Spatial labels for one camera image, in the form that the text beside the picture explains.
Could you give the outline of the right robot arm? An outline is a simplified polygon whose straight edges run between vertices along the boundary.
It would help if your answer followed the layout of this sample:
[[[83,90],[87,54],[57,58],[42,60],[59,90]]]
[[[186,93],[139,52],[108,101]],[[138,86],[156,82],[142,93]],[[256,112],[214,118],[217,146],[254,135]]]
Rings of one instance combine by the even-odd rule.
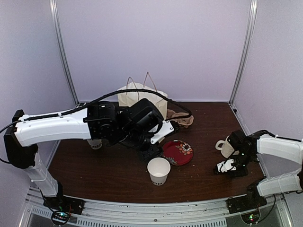
[[[227,200],[227,204],[232,210],[252,209],[258,205],[265,205],[266,197],[269,195],[303,191],[302,140],[283,138],[267,130],[260,130],[251,135],[246,135],[238,130],[233,131],[227,137],[227,147],[231,149],[231,154],[217,166],[217,170],[233,177],[246,176],[248,164],[256,162],[260,156],[288,160],[299,166],[297,170],[262,177],[250,184],[245,195]]]

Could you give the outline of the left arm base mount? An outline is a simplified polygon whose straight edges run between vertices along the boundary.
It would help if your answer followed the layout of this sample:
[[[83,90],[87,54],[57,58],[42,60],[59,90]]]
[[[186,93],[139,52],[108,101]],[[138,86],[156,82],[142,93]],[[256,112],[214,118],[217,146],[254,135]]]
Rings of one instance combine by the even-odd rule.
[[[52,211],[59,210],[78,215],[82,214],[84,204],[84,200],[66,196],[64,196],[63,199],[58,199],[56,197],[46,197],[44,198],[43,203],[44,206],[48,207]]]

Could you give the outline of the white paper cup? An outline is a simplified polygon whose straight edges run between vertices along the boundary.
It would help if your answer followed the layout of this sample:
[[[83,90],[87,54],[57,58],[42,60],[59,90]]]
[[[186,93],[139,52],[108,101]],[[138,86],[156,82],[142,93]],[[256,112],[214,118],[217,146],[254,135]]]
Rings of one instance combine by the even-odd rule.
[[[149,161],[147,171],[152,183],[156,186],[162,186],[170,173],[171,165],[168,160],[157,157]]]

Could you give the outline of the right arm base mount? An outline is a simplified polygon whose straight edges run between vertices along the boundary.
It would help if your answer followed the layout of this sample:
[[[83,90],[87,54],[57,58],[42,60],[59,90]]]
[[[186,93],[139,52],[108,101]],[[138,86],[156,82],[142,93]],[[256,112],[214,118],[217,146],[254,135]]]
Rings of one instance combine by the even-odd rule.
[[[267,200],[264,197],[261,197],[259,199],[249,199],[247,196],[242,196],[227,199],[226,205],[229,213],[233,214],[265,206],[267,205]]]

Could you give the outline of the paper cup with straws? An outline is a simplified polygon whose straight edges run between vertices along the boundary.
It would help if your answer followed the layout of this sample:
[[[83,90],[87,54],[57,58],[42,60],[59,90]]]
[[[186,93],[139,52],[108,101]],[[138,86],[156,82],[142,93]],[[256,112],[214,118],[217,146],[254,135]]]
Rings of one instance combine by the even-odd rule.
[[[89,140],[87,140],[87,142],[88,142],[89,146],[94,150],[100,149],[102,147],[102,140],[89,139]]]

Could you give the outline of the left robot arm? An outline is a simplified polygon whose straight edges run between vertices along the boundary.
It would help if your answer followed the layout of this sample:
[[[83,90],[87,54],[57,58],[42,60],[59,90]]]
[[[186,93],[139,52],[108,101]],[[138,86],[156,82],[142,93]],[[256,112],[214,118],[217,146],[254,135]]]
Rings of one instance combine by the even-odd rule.
[[[4,134],[8,161],[23,169],[42,195],[58,210],[68,206],[62,186],[48,172],[38,154],[38,143],[67,140],[107,140],[141,152],[147,160],[160,153],[158,143],[173,127],[157,107],[147,99],[133,106],[116,106],[108,101],[50,115],[30,116],[22,110]]]

